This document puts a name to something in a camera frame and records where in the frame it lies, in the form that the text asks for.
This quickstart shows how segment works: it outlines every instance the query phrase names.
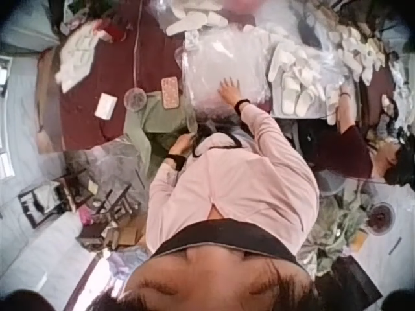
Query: black wristband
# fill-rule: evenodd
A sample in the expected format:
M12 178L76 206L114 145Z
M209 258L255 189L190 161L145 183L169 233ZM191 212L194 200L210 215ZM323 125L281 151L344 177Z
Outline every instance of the black wristband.
M241 116L241 109L239 109L239 107L241 107L241 105L244 103L244 102L247 102L247 103L251 103L248 99L242 99L242 100L240 100L240 101L238 101L237 103L236 103L236 105L235 105L235 111L236 111L236 113L238 114L238 116Z
M166 159L172 159L176 163L176 170L179 172L183 169L186 158L178 154L168 154Z
M341 96L343 96L343 95L349 96L349 98L351 99L351 96L350 96L350 94L349 94L349 93L345 93L345 92L343 92L343 93L341 93L341 94L340 94L340 96L339 96L339 97L341 97Z

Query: wire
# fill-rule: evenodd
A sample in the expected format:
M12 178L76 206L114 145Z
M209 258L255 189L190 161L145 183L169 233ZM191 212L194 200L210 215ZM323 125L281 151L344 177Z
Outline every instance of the wire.
M137 46L138 46L138 39L139 39L139 35L140 35L140 23L141 23L141 15L143 12L143 1L144 0L140 0L140 7L139 7L139 11L138 11L138 21L137 21L137 34L136 34L136 43L134 44L134 66L133 66L133 71L132 71L132 75L133 75L133 79L134 79L134 87L137 87Z

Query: phone case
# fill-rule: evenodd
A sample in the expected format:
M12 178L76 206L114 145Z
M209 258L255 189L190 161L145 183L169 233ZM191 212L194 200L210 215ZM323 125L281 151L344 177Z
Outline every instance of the phone case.
M161 79L161 93L164 109L174 109L180 105L178 82L175 76Z

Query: pink shirt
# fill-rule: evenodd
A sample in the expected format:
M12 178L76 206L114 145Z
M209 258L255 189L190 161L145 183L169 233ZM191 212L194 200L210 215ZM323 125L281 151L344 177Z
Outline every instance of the pink shirt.
M150 186L146 241L153 253L161 243L195 222L207 220L214 205L225 218L258 225L295 255L318 214L318 187L307 163L267 113L246 106L242 120L255 137L240 149L213 134L187 160L184 173L162 164Z

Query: plastic bag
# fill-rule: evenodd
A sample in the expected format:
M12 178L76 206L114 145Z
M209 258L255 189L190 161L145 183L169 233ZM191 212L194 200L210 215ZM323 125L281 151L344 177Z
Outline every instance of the plastic bag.
M173 14L171 4L172 0L151 0L148 4L148 9L163 30L178 21L178 18Z
M234 114L217 92L220 81L229 77L239 80L243 98L264 102L270 96L265 63L259 38L235 25L200 32L198 49L182 55L185 90L196 114L213 118Z

